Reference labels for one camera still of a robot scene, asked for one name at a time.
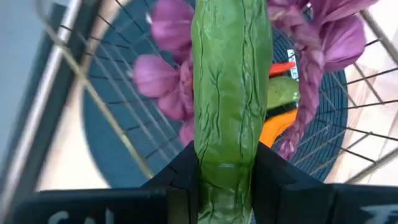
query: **beige floor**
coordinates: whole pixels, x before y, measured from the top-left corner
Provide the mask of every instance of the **beige floor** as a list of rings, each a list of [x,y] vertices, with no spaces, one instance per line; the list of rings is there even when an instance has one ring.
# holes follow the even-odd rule
[[[111,20],[115,16],[115,5],[113,0],[108,0],[108,5],[101,13],[105,18]],[[398,24],[391,23],[391,16],[398,5],[397,1],[381,0],[370,8],[373,16],[379,21],[388,37],[398,46]],[[103,24],[97,24],[97,30],[93,35],[101,37],[104,30]],[[368,41],[374,40],[374,36],[369,29],[366,30]],[[380,44],[370,46],[365,54],[359,59],[360,67],[364,69],[366,75],[383,71],[394,67],[388,60],[387,54]],[[355,80],[359,78],[353,67],[346,70],[347,79]],[[370,79],[383,100],[393,100],[398,98],[398,74],[389,74],[382,77]],[[52,145],[52,150],[46,161],[45,168],[41,177],[38,189],[91,189],[106,188],[107,183],[96,169],[93,159],[88,152],[85,141],[85,134],[82,125],[82,85],[76,82],[72,94],[69,98],[67,108],[64,111],[62,123],[58,129],[56,138]],[[376,102],[374,95],[368,90],[365,82],[360,82],[349,86],[349,93],[358,105]],[[390,135],[398,138],[398,124],[395,121],[398,111],[397,104],[387,106],[375,106],[360,110],[349,111],[349,125],[352,128],[372,131],[378,134]],[[348,131],[345,136],[343,147],[348,147],[352,142],[361,137],[362,134]],[[385,142],[381,138],[368,137],[351,150],[364,154],[373,159],[387,153],[397,147],[396,142]],[[344,182],[346,179],[355,175],[359,170],[368,166],[366,162],[349,154],[343,154],[327,182]],[[366,178],[362,183],[398,185],[398,178],[391,176],[394,170],[398,169],[398,160],[383,169],[377,171],[371,177]]]

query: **blue mat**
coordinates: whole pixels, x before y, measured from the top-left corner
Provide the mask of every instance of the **blue mat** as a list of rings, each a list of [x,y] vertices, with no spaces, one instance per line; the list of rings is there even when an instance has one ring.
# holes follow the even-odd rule
[[[171,130],[169,126],[167,126],[167,123],[162,120],[151,100],[145,96],[139,95],[143,104],[153,115],[153,119],[156,120],[159,126],[164,130],[164,133],[166,134],[165,138],[155,127],[153,120],[148,117],[143,107],[138,103],[137,98],[132,94],[132,91],[121,78],[121,75],[127,77],[126,71],[130,69],[138,55],[154,54],[157,52],[153,49],[153,45],[155,43],[152,37],[148,34],[150,27],[145,21],[145,13],[150,11],[149,8],[153,3],[154,1],[141,0],[132,1],[125,6],[103,38],[102,43],[106,51],[101,48],[97,48],[96,55],[101,60],[105,69],[109,72],[109,75],[114,77],[115,85],[120,88],[121,93],[123,93],[129,101],[134,112],[138,117],[140,117],[140,120],[147,127],[148,132],[150,132],[156,140],[156,146],[151,143],[143,130],[139,128],[137,119],[135,119],[131,111],[121,101],[117,91],[113,88],[112,83],[106,78],[107,73],[104,72],[103,67],[92,62],[88,76],[99,95],[108,103],[110,110],[113,112],[121,127],[127,130],[126,132],[128,133],[134,147],[142,157],[147,157],[149,166],[155,173],[158,173],[167,163],[159,153],[160,150],[163,150],[165,155],[169,159],[172,159],[175,154],[171,150],[170,144],[178,151],[183,149],[178,139],[178,130],[181,123],[169,121],[172,127]],[[287,62],[289,59],[287,56],[287,49],[292,49],[292,46],[292,42],[289,39],[277,30],[274,30],[274,62]],[[106,53],[110,54],[110,56],[116,60],[112,62],[109,59],[109,55]],[[170,55],[167,52],[161,52],[160,54],[167,61],[171,62]],[[117,69],[113,63],[116,63],[120,69]],[[346,83],[343,71],[337,72],[334,75],[340,83]],[[348,104],[347,98],[341,88],[336,88],[336,86],[337,83],[331,74],[326,74],[322,81],[322,90],[334,104],[335,108],[345,108]],[[120,139],[115,135],[114,131],[111,129],[110,125],[87,92],[84,95],[83,107],[85,133],[91,154],[98,166],[98,169],[109,182],[110,186],[137,187],[142,185],[146,181],[146,178],[138,169],[138,166],[132,159],[130,153],[124,147]],[[322,111],[330,111],[332,109],[333,108],[326,100],[325,96],[320,94],[320,107],[318,112],[321,113]],[[316,137],[311,138],[310,141],[303,144],[292,162],[296,163],[301,159],[306,158],[303,161],[300,161],[297,166],[305,172],[311,173],[321,164],[331,160],[327,166],[319,169],[313,174],[317,179],[324,180],[330,172],[330,169],[335,162],[334,157],[337,156],[340,150],[340,145],[343,142],[344,134],[342,134],[342,132],[344,131],[344,128],[337,127],[346,126],[346,122],[346,110],[317,116],[317,120],[315,120],[307,129],[304,141],[315,133],[318,133],[321,130],[323,131],[321,131],[321,133]],[[327,123],[337,125],[325,128]]]

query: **metal wire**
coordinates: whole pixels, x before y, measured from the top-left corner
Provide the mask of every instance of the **metal wire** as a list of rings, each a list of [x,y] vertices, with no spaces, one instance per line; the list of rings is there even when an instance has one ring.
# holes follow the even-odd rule
[[[126,74],[126,69],[127,72],[130,73],[131,71],[129,70],[131,65],[134,63],[134,61],[129,61],[126,59],[126,57],[123,55],[122,51],[123,50],[128,50],[130,53],[134,54],[135,56],[138,56],[141,54],[140,52],[136,52],[136,47],[142,44],[149,44],[151,48],[151,53],[157,54],[160,56],[164,56],[161,51],[159,51],[155,43],[150,38],[150,34],[145,30],[144,27],[141,27],[140,23],[137,22],[138,19],[142,19],[140,17],[135,17],[136,15],[133,15],[131,12],[129,12],[129,9],[127,9],[123,3],[121,3],[118,0],[111,0],[115,1],[115,4],[118,5],[120,13],[124,14],[126,16],[126,21],[123,22],[123,24],[120,27],[115,27],[112,23],[112,21],[107,21],[105,16],[102,16],[101,14],[98,14],[98,20],[102,21],[105,23],[109,30],[112,30],[115,35],[117,35],[121,41],[120,42],[114,42],[109,39],[103,39],[100,37],[94,37],[91,36],[91,41],[97,41],[98,46],[97,50],[100,49],[102,54],[99,54],[98,51],[95,50],[88,50],[86,52],[87,55],[89,55],[93,59],[93,63],[96,63],[100,70],[101,74],[99,73],[89,73],[85,74],[82,68],[79,66],[79,63],[74,61],[73,58],[71,58],[71,55],[68,53],[68,49],[65,48],[63,45],[63,42],[57,37],[55,32],[49,27],[46,26],[46,31],[49,33],[53,41],[56,43],[56,45],[61,49],[63,56],[65,59],[68,61],[68,63],[71,65],[72,69],[75,71],[76,75],[78,78],[84,83],[86,89],[90,93],[91,97],[94,99],[95,103],[98,105],[100,108],[101,112],[106,116],[106,119],[109,121],[111,124],[112,128],[114,131],[117,133],[119,138],[122,140],[124,143],[125,147],[129,150],[131,153],[132,157],[137,161],[139,164],[140,169],[144,171],[146,176],[148,178],[151,178],[152,175],[156,172],[154,172],[149,165],[147,165],[147,160],[150,159],[154,154],[159,153],[161,158],[165,162],[169,162],[172,157],[176,154],[178,154],[179,149],[177,149],[171,142],[174,141],[178,137],[178,133],[175,131],[173,128],[173,125],[170,123],[170,121],[159,111],[159,109],[155,106],[155,103],[153,99],[150,98],[143,98],[140,96],[140,94],[136,91],[135,86],[132,84],[131,77]],[[146,6],[146,9],[150,9],[151,5],[143,1],[144,5]],[[40,12],[40,18],[43,20],[44,24],[47,24],[47,21],[45,21],[45,17],[43,16],[40,8],[40,0],[37,0],[37,7],[38,11]],[[382,30],[376,26],[374,19],[369,15],[367,11],[361,12],[361,15],[363,16],[364,20],[368,23],[368,25],[371,27],[373,32],[376,34],[377,39],[373,40],[369,43],[366,44],[366,46],[371,46],[376,43],[381,43],[382,46],[385,48],[385,50],[388,52],[388,54],[391,56],[391,59],[398,65],[398,54],[397,50],[392,46],[392,44],[388,41],[388,38],[385,36],[385,34],[382,32]],[[125,30],[128,30],[130,26],[134,25],[139,32],[143,33],[143,35],[137,39],[130,39],[128,36],[124,34]],[[63,27],[64,29],[68,29],[70,31],[73,30],[71,27]],[[275,39],[275,41],[278,41],[279,38],[282,38],[282,36],[279,36]],[[89,48],[89,42],[84,40],[82,38],[82,41],[85,42],[86,46]],[[333,146],[336,151],[338,152],[337,155],[330,157],[329,159],[325,161],[317,161],[318,166],[316,168],[312,169],[310,172],[311,175],[315,175],[317,172],[320,172],[322,169],[333,165],[333,163],[336,161],[337,158],[340,156],[343,156],[344,154],[350,154],[352,156],[355,156],[357,158],[360,158],[363,161],[371,162],[372,165],[369,167],[365,168],[363,171],[358,171],[358,173],[354,176],[352,176],[349,180],[347,180],[348,183],[356,183],[359,182],[361,179],[363,179],[365,176],[369,175],[371,172],[374,172],[375,170],[379,169],[382,167],[385,163],[391,161],[393,157],[396,157],[398,155],[398,149],[392,151],[391,153],[387,154],[384,157],[381,157],[380,159],[365,156],[360,150],[355,150],[358,149],[359,144],[361,142],[366,141],[370,137],[372,138],[381,138],[385,139],[386,141],[394,141],[398,143],[398,139],[395,138],[394,136],[391,136],[391,133],[388,133],[385,135],[384,133],[378,133],[377,131],[373,131],[373,127],[369,127],[368,129],[361,129],[357,127],[351,127],[351,126],[342,126],[339,124],[336,124],[332,121],[326,121],[323,119],[324,114],[330,114],[330,113],[339,113],[341,111],[356,111],[356,110],[365,110],[366,108],[371,108],[373,106],[389,106],[393,105],[394,103],[398,103],[398,99],[394,100],[387,100],[383,101],[383,97],[380,95],[380,93],[377,92],[377,88],[373,86],[373,84],[370,82],[372,78],[377,78],[382,75],[385,75],[387,73],[391,73],[394,71],[398,70],[398,67],[388,69],[383,72],[377,72],[373,75],[367,75],[366,72],[362,71],[362,69],[354,64],[355,69],[357,69],[360,79],[357,80],[350,80],[349,82],[346,83],[341,83],[338,78],[336,78],[334,75],[332,75],[332,79],[335,83],[334,86],[330,88],[321,88],[320,89],[320,95],[322,96],[323,99],[326,100],[326,102],[330,105],[330,110],[328,111],[322,111],[321,113],[317,114],[317,117],[315,118],[314,122],[318,122],[320,125],[323,125],[323,128],[321,128],[318,132],[314,133],[313,135],[309,136],[306,138],[306,140],[302,141],[299,145],[299,151],[306,147],[308,143],[311,141],[319,141],[321,144],[313,151],[308,152],[304,155],[301,156],[300,159],[296,160],[294,162],[294,165],[298,166],[299,164],[304,163],[305,161],[309,159],[313,159],[313,156],[315,154],[318,154],[319,152],[322,152],[322,150],[325,148],[325,146]],[[98,92],[96,91],[94,85],[90,82],[90,79],[92,80],[105,80],[110,83],[112,88],[115,90],[117,93],[119,99],[115,100],[109,100],[109,101],[104,101],[103,98],[100,97]],[[370,90],[370,92],[373,94],[373,96],[376,97],[377,102],[358,102],[355,97],[351,96],[349,92],[349,88],[354,85],[358,84],[360,82],[364,82],[367,86],[367,88]],[[126,92],[123,92],[120,88],[121,84],[123,83],[127,89],[129,95],[131,94],[131,98],[126,96]],[[350,104],[348,106],[336,106],[333,104],[333,101],[328,97],[328,93],[333,90],[340,90],[349,100]],[[151,106],[154,106],[155,112],[151,111],[150,108],[148,108],[148,104]],[[138,125],[122,128],[119,125],[119,122],[117,118],[112,114],[111,110],[109,107],[115,106],[115,105],[123,105],[127,108],[129,114],[138,122]],[[144,121],[140,116],[137,115],[137,110],[143,110],[149,117],[149,120]],[[160,126],[159,122],[163,122],[166,124],[166,127],[163,128]],[[154,133],[151,132],[151,130],[148,128],[148,125],[153,125],[156,128],[156,131],[160,133],[162,136],[162,140],[160,141],[156,137],[154,137]],[[324,139],[322,136],[325,134],[325,132],[328,131],[330,128],[340,128],[341,131],[338,133],[335,133],[334,137],[331,139]],[[128,132],[135,130],[135,129],[141,129],[145,135],[150,139],[151,145],[154,147],[154,150],[148,153],[145,156],[142,156],[138,153],[136,148],[133,146],[134,145],[134,139],[130,139],[129,136],[127,135]],[[345,146],[336,146],[333,145],[332,140],[335,138],[341,137],[341,136],[348,136],[352,133],[357,133],[360,134],[361,136],[357,138],[353,142],[349,142],[349,144]],[[276,140],[274,144],[278,144],[280,138]],[[168,147],[172,151],[172,155],[168,154],[165,151],[165,146]]]

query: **green cucumber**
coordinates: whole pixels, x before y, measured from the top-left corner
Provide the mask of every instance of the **green cucumber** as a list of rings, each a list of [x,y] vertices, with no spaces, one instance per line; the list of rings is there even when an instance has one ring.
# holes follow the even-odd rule
[[[266,2],[197,0],[192,41],[198,221],[249,223],[272,63]]]

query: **orange carrot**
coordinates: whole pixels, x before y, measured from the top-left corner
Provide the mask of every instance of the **orange carrot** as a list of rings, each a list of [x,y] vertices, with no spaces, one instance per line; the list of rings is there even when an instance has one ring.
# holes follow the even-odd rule
[[[270,77],[281,75],[282,73],[289,71],[290,69],[294,68],[296,64],[294,62],[287,62],[287,63],[277,63],[271,65],[271,70],[269,72]]]
[[[297,108],[286,113],[271,117],[262,128],[260,142],[272,147],[276,138],[280,136],[296,119]]]

